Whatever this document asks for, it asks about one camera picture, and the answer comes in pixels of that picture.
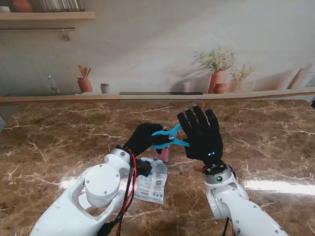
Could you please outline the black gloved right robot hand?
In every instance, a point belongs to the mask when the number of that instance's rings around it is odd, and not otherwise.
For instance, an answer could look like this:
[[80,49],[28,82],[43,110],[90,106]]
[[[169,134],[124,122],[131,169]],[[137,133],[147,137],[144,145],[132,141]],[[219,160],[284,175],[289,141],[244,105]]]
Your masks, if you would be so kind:
[[208,168],[222,163],[223,142],[218,119],[211,109],[202,111],[198,105],[177,115],[187,138],[183,141],[187,158],[200,160]]

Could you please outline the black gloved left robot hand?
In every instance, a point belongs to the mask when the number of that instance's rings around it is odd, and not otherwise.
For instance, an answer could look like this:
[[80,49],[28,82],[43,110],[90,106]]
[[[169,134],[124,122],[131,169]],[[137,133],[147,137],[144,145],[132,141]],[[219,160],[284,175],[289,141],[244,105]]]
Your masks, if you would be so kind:
[[123,149],[131,150],[134,156],[138,156],[151,146],[160,146],[171,142],[168,135],[154,135],[161,131],[163,126],[159,123],[142,123],[135,129],[132,136],[124,144]]

